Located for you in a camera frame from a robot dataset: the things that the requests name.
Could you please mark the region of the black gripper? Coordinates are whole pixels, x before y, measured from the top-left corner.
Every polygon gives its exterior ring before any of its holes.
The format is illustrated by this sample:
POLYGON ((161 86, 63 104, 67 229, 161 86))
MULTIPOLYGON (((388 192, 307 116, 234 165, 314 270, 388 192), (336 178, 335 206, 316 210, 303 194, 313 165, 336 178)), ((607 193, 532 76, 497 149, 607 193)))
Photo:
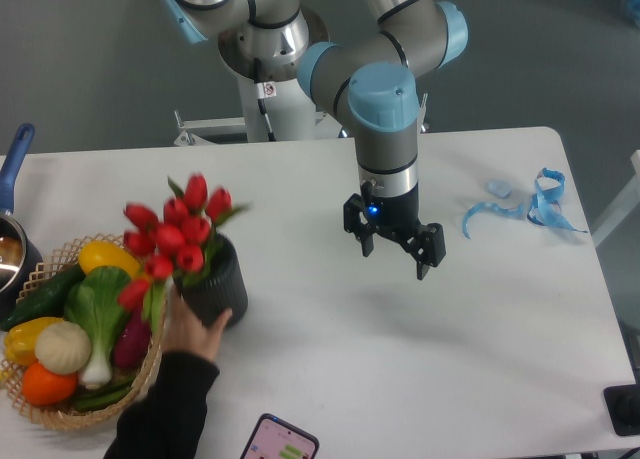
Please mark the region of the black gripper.
POLYGON ((373 182, 365 181, 360 193, 352 194, 343 205, 343 227, 360 243, 364 257, 374 250, 374 233, 413 247, 416 277, 423 280, 446 256, 446 245, 443 226, 424 225, 418 214, 418 185, 399 196, 381 197, 374 194, 373 182))

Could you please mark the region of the black sleeved forearm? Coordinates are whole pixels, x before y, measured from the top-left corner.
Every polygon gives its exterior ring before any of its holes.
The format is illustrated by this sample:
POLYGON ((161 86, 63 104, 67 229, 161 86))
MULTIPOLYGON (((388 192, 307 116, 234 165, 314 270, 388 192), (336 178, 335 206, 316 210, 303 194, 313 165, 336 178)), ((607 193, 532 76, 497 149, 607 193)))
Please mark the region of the black sleeved forearm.
POLYGON ((207 395, 218 367, 186 352, 162 357, 146 397, 117 421, 107 458, 193 458, 207 417, 207 395))

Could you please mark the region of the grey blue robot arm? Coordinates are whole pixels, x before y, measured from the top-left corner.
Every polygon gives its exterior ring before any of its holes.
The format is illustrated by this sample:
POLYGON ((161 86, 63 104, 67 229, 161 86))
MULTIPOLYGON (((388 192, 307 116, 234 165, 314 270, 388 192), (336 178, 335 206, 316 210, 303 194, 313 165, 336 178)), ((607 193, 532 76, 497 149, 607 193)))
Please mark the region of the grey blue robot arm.
POLYGON ((442 227, 418 217, 426 100, 416 80, 465 49, 468 27, 454 4, 367 0, 376 34, 343 47, 301 0, 162 1, 189 42, 217 45, 238 82, 249 141, 310 139, 320 113, 354 139, 360 190, 344 204, 343 225, 364 254, 379 236, 410 254, 419 276, 443 260, 442 227))

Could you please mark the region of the person's hand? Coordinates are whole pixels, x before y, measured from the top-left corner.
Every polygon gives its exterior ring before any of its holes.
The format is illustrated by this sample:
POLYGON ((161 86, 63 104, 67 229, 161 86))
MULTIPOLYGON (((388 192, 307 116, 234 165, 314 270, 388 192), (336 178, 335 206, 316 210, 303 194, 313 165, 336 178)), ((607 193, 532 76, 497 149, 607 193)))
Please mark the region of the person's hand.
POLYGON ((162 341, 162 352, 187 353, 214 363, 224 330, 232 317, 232 310, 227 308, 212 325, 205 326, 178 293, 177 288, 172 286, 169 322, 162 341))

